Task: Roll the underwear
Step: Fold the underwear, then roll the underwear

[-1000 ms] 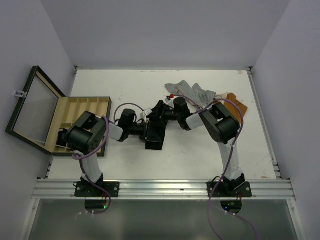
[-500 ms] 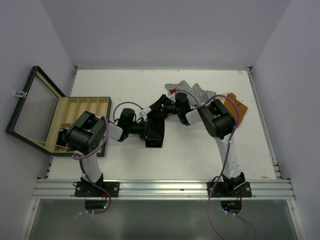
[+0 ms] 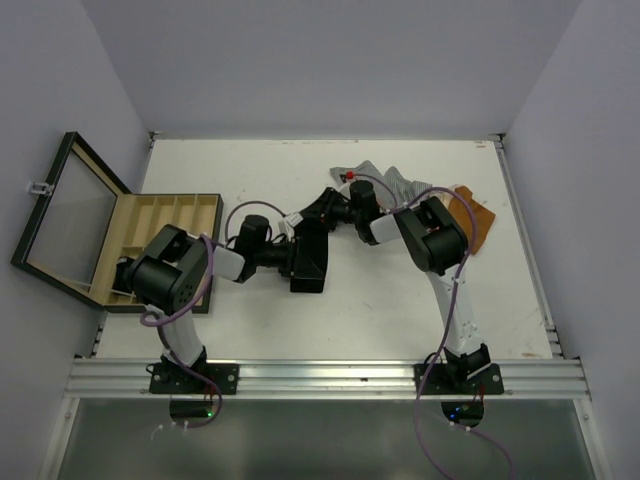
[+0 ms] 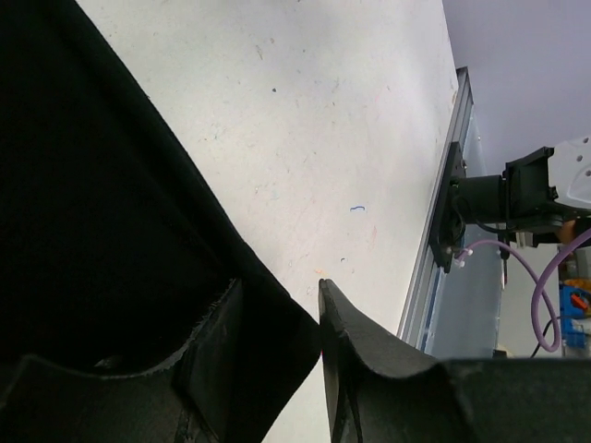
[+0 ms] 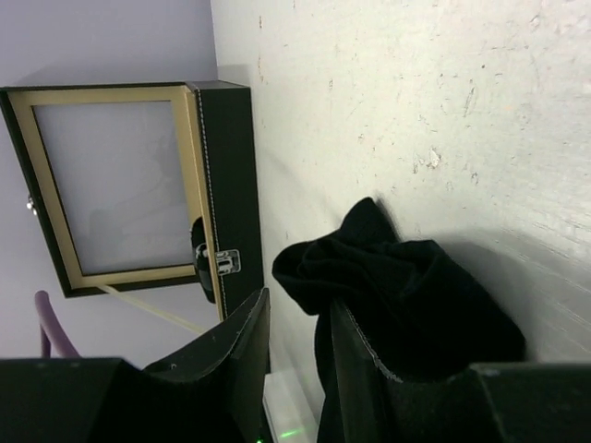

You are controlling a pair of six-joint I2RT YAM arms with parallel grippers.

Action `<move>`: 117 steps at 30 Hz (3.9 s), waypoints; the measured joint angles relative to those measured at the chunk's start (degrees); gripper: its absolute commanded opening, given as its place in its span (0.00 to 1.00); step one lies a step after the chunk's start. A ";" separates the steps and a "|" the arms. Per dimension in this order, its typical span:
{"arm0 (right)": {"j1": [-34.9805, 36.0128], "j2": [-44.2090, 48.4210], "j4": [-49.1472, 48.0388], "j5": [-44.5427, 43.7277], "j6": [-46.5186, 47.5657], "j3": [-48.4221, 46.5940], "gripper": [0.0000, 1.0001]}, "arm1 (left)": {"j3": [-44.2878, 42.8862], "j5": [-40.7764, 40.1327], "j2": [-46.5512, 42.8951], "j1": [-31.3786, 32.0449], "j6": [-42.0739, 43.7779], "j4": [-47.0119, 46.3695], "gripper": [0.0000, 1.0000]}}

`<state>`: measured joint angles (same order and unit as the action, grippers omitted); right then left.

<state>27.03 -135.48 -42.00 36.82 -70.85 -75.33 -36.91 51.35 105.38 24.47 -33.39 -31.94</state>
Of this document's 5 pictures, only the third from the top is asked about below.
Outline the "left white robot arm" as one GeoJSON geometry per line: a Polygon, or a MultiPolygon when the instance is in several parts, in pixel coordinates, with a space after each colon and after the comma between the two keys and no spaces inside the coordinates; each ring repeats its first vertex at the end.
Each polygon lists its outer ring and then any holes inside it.
{"type": "Polygon", "coordinates": [[[271,239],[270,231],[266,218],[249,215],[226,247],[167,224],[123,270],[122,281],[144,305],[140,323],[157,331],[163,368],[173,368],[172,379],[185,392],[201,390],[208,379],[206,348],[193,313],[213,278],[244,283],[260,267],[288,270],[294,242],[285,236],[271,239]]]}

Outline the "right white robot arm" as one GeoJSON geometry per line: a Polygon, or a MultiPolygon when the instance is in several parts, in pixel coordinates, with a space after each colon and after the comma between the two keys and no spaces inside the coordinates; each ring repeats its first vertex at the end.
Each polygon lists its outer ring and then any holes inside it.
{"type": "Polygon", "coordinates": [[[333,228],[351,224],[364,243],[402,240],[414,265],[425,273],[443,317],[439,353],[451,389],[468,392],[491,365],[484,340],[474,324],[465,292],[463,269],[477,239],[477,222],[468,202],[444,187],[429,187],[402,206],[384,210],[373,184],[357,180],[347,196],[327,188],[320,201],[320,221],[333,228]]]}

